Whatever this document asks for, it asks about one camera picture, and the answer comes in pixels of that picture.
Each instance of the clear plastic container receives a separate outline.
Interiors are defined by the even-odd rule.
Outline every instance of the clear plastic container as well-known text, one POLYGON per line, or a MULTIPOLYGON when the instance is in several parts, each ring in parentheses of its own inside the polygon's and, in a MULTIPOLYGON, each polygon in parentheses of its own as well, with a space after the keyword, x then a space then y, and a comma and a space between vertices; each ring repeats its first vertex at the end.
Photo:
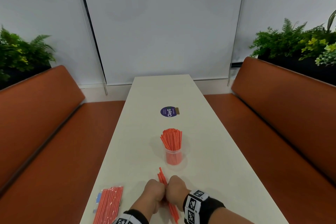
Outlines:
POLYGON ((183 155, 182 155, 182 151, 181 149, 177 150, 177 151, 170 151, 170 150, 166 150, 166 162, 170 165, 178 165, 179 163, 181 163, 182 159, 183 159, 183 155))

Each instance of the cup of straws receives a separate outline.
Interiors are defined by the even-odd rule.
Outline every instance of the cup of straws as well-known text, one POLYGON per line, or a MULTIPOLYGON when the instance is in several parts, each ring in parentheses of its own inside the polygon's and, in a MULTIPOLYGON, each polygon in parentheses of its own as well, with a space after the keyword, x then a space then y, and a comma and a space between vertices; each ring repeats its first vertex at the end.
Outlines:
POLYGON ((178 165, 183 159, 181 151, 182 131, 169 128, 162 132, 161 141, 166 150, 166 161, 170 165, 178 165))

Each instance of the bench backrest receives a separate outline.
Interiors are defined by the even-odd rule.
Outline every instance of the bench backrest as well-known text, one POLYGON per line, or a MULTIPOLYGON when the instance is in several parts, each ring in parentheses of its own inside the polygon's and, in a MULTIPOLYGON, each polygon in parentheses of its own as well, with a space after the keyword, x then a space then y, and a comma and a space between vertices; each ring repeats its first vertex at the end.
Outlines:
POLYGON ((0 192, 84 98, 64 66, 0 91, 0 192))
POLYGON ((336 87, 248 57, 232 90, 336 182, 336 87))

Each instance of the green foliage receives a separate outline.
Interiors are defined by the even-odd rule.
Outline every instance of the green foliage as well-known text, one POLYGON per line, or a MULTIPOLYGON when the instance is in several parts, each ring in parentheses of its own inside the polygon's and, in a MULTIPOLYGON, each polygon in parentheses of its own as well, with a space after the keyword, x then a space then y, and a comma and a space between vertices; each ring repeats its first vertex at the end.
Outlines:
POLYGON ((289 19, 285 19, 282 31, 273 30, 268 27, 266 32, 258 32, 250 48, 255 48, 252 57, 268 55, 269 58, 276 56, 294 56, 298 60, 308 57, 316 58, 318 65, 330 65, 333 63, 334 52, 326 48, 336 43, 336 32, 331 32, 330 28, 336 17, 336 11, 332 13, 328 20, 327 29, 323 24, 309 30, 304 30, 307 22, 295 28, 289 19))
POLYGON ((315 63, 319 65, 334 65, 336 64, 336 43, 327 45, 325 51, 316 58, 315 63))
POLYGON ((14 33, 2 27, 0 32, 0 81, 7 81, 9 75, 4 73, 5 68, 16 68, 19 71, 28 71, 36 65, 48 65, 55 61, 53 48, 44 43, 49 35, 39 35, 30 43, 24 41, 14 33))

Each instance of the bundle of straws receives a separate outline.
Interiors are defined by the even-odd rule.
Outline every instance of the bundle of straws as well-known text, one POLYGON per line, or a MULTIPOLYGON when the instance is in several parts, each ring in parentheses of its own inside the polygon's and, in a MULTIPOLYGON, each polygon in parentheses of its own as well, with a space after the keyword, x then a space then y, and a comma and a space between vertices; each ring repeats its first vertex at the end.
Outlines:
MULTIPOLYGON (((157 176, 159 177, 159 181, 161 183, 163 183, 165 186, 168 185, 166 177, 164 176, 161 167, 160 167, 160 172, 157 174, 157 176)), ((168 206, 169 206, 170 215, 174 218, 174 221, 177 224, 180 218, 179 212, 177 211, 176 206, 172 205, 171 203, 168 203, 168 206)))
POLYGON ((169 128, 162 132, 161 141, 166 148, 167 163, 177 165, 182 161, 182 131, 169 128))
POLYGON ((118 215, 124 187, 103 189, 93 224, 111 224, 118 215))

